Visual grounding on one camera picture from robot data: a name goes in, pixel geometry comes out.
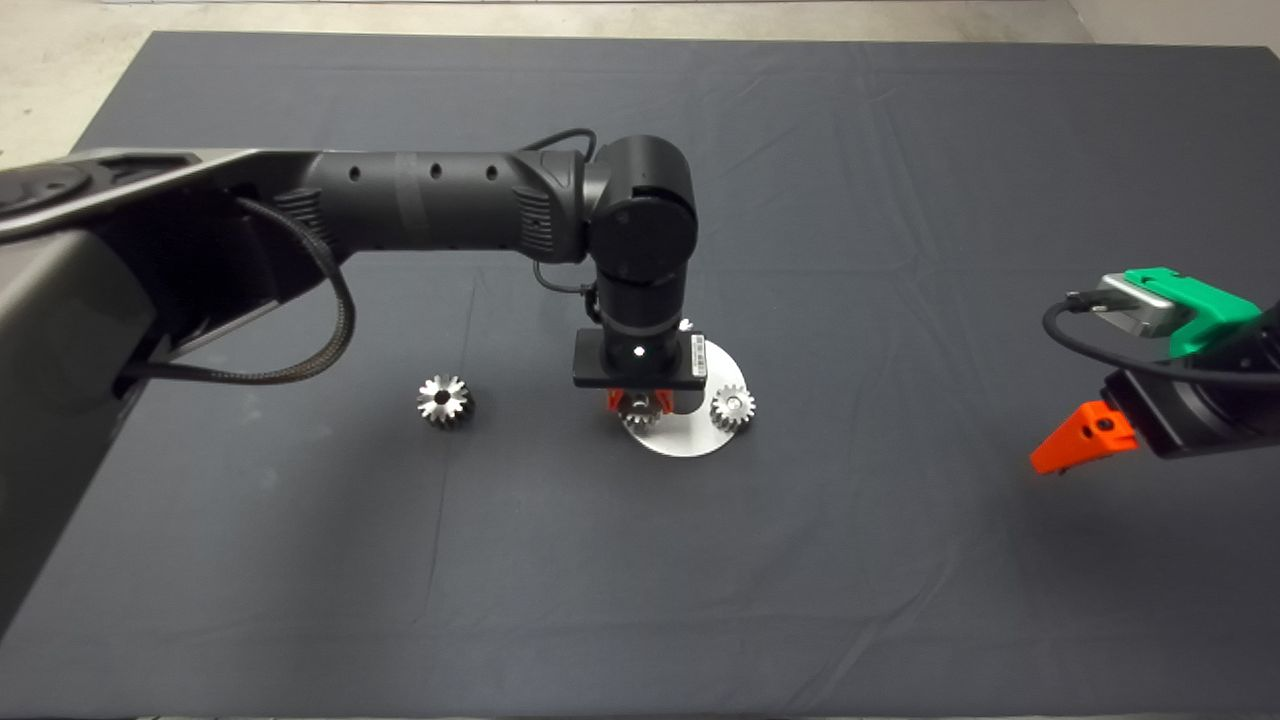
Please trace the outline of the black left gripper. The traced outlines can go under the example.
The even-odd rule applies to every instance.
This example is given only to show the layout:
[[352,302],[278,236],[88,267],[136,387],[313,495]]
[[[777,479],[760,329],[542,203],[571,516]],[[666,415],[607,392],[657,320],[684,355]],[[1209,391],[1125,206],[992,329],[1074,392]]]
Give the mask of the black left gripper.
[[701,333],[671,329],[630,336],[609,328],[582,328],[575,336],[573,384],[608,389],[611,413],[628,411],[628,391],[652,391],[660,413],[675,413],[675,391],[700,391],[707,379],[708,352]]

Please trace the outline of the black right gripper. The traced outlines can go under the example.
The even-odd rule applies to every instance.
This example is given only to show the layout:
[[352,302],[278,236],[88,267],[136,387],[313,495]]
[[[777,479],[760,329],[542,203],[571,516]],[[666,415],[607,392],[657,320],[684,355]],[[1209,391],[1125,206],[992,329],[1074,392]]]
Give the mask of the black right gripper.
[[1197,397],[1189,384],[1116,370],[1103,379],[1102,395],[1107,402],[1082,404],[1030,452],[1030,466],[1038,474],[1062,474],[1135,451],[1137,433],[1161,459],[1206,452],[1206,424],[1196,411]]

